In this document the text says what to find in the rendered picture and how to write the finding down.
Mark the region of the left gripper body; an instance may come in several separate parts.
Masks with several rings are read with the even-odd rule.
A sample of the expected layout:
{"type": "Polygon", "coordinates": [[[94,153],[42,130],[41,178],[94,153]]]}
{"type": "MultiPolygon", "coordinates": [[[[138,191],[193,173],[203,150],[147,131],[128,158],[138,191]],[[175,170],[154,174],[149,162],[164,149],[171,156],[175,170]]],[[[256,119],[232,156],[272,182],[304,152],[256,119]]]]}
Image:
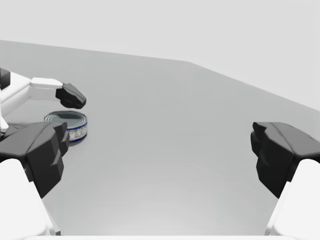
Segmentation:
{"type": "Polygon", "coordinates": [[[9,129],[5,117],[30,100],[31,79],[0,68],[0,137],[9,129]]]}

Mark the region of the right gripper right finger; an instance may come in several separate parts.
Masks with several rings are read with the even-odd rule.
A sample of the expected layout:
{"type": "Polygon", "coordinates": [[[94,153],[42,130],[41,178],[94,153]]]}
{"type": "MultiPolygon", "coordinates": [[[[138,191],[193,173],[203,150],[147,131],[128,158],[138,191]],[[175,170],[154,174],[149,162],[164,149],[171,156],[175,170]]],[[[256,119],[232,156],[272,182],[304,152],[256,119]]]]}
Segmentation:
{"type": "Polygon", "coordinates": [[[254,122],[260,182],[278,199],[265,235],[320,237],[320,141],[282,122],[254,122]]]}

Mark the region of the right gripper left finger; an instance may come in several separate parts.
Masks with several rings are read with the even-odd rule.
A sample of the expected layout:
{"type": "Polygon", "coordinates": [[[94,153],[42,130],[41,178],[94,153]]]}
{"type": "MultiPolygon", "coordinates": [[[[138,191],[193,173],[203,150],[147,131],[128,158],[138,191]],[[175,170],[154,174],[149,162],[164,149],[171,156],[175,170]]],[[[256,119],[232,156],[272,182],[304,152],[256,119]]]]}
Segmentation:
{"type": "Polygon", "coordinates": [[[61,180],[67,124],[11,126],[0,140],[0,237],[56,235],[43,197],[61,180]]]}

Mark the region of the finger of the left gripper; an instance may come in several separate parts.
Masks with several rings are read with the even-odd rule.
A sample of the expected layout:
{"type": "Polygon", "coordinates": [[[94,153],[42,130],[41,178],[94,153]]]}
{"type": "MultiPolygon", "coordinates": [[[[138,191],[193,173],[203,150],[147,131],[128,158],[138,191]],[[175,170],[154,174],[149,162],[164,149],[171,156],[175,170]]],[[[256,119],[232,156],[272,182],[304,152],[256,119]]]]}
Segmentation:
{"type": "Polygon", "coordinates": [[[86,97],[74,85],[53,78],[32,78],[29,95],[32,100],[59,101],[69,109],[82,109],[87,103],[86,97]]]}

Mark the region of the blue flat can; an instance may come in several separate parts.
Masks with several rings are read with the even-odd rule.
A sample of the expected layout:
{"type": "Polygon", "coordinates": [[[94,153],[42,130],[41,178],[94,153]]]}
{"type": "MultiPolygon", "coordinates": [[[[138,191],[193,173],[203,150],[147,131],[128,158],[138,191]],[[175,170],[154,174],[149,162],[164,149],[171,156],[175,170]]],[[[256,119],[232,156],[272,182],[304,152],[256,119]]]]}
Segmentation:
{"type": "Polygon", "coordinates": [[[58,110],[48,113],[43,120],[45,122],[67,123],[69,142],[77,144],[88,135],[88,118],[85,114],[74,110],[58,110]]]}

